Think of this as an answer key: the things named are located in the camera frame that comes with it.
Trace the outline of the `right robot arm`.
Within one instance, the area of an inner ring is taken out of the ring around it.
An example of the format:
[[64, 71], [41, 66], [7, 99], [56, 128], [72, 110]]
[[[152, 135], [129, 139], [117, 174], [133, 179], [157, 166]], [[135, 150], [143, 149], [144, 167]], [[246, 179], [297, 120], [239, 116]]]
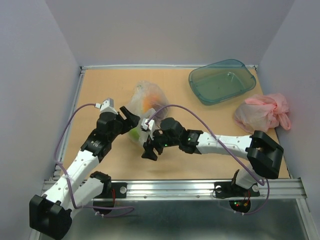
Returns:
[[164, 148], [177, 146], [187, 154], [220, 154], [235, 157], [237, 162], [247, 160], [249, 165], [242, 163], [230, 181], [215, 188], [217, 198], [253, 194], [253, 186], [279, 177], [284, 149], [263, 131], [244, 136], [213, 136], [209, 132], [185, 129], [172, 117], [164, 119], [159, 129], [155, 128], [154, 120], [145, 118], [140, 129], [144, 134], [141, 138], [144, 159], [157, 161]]

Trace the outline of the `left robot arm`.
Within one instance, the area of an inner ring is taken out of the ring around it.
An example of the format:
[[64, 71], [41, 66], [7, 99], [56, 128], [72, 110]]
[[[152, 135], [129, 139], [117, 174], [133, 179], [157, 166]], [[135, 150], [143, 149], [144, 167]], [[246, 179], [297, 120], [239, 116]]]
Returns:
[[101, 106], [95, 129], [78, 151], [74, 161], [63, 169], [63, 175], [43, 195], [34, 195], [29, 202], [29, 226], [55, 240], [69, 231], [73, 219], [96, 196], [111, 193], [111, 177], [95, 172], [84, 178], [103, 160], [117, 136], [138, 126], [140, 117], [122, 106]]

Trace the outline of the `clear plastic bag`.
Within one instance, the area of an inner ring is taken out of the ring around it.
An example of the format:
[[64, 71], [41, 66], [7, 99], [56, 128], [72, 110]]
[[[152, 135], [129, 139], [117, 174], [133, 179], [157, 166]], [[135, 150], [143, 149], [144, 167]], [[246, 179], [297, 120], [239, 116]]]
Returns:
[[[138, 146], [143, 146], [143, 140], [148, 134], [140, 129], [141, 121], [144, 118], [151, 117], [161, 107], [169, 104], [169, 101], [162, 89], [155, 83], [149, 81], [140, 81], [134, 89], [134, 93], [125, 107], [134, 115], [140, 117], [136, 128], [129, 131], [129, 138]], [[159, 111], [153, 120], [156, 129], [159, 129], [160, 122], [168, 115], [168, 108]]]

